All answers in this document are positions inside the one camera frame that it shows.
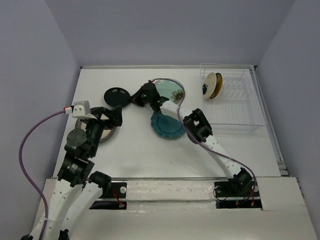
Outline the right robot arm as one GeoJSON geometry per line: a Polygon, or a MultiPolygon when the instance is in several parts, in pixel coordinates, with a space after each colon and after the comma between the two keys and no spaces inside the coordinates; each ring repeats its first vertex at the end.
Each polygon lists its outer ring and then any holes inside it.
{"type": "Polygon", "coordinates": [[[214,136],[212,127],[201,109],[188,110],[182,107],[186,97],[184,86],[174,79],[170,81],[176,83],[182,90],[183,95],[179,104],[160,95],[152,80],[142,85],[130,97],[131,102],[140,107],[149,105],[155,112],[160,112],[178,120],[191,140],[206,150],[218,163],[229,181],[231,192],[235,196],[250,193],[243,202],[254,198],[257,186],[257,178],[254,172],[244,163],[227,155],[227,152],[214,136]]]}

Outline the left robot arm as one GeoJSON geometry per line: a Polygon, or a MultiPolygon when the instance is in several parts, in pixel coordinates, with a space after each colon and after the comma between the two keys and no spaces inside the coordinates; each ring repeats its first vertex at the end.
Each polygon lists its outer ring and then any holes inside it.
{"type": "Polygon", "coordinates": [[[76,225],[80,223],[85,212],[90,209],[98,197],[110,194],[112,178],[102,172],[92,172],[91,161],[97,154],[103,131],[120,127],[123,123],[122,107],[111,109],[105,107],[90,108],[88,101],[75,102],[53,113],[33,126],[23,138],[18,159],[20,168],[39,193],[44,213],[35,228],[23,240],[68,240],[76,225]],[[65,156],[57,174],[57,180],[50,200],[31,179],[23,165],[22,152],[30,134],[45,121],[60,114],[71,115],[85,123],[85,129],[75,128],[66,137],[65,156]]]}

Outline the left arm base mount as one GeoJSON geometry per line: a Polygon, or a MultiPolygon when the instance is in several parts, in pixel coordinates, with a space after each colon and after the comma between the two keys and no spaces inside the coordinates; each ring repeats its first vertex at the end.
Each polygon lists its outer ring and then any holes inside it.
{"type": "Polygon", "coordinates": [[[109,190],[104,190],[89,208],[90,210],[126,210],[127,182],[115,181],[109,190]]]}

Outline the cream plate with black spot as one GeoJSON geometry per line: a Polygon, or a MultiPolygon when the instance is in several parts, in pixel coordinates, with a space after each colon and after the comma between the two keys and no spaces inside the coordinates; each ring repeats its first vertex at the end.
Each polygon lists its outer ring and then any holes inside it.
{"type": "Polygon", "coordinates": [[[202,96],[203,99],[207,100],[214,94],[217,86],[217,75],[215,72],[211,72],[205,78],[202,85],[202,96]]]}

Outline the amber patterned plate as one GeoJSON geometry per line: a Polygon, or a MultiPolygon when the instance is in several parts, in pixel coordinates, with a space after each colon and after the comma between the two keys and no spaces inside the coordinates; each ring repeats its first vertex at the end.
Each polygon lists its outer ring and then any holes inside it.
{"type": "Polygon", "coordinates": [[[221,75],[221,73],[217,72],[216,74],[216,86],[215,89],[211,95],[211,99],[214,99],[215,97],[217,97],[217,95],[219,94],[219,92],[221,91],[221,88],[223,86],[223,77],[221,75]]]}

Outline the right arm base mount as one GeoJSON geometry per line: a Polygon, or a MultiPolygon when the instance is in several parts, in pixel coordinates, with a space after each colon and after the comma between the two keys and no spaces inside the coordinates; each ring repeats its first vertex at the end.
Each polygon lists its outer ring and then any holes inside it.
{"type": "Polygon", "coordinates": [[[252,181],[244,190],[235,192],[229,181],[214,182],[212,191],[217,209],[262,209],[258,184],[252,181]]]}

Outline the black round plate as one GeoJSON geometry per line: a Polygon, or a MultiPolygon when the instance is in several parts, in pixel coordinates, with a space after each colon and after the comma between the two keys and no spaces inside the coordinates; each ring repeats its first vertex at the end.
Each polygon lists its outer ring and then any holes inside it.
{"type": "Polygon", "coordinates": [[[131,95],[121,87],[112,87],[104,93],[103,99],[110,107],[121,106],[124,108],[131,102],[131,95]]]}

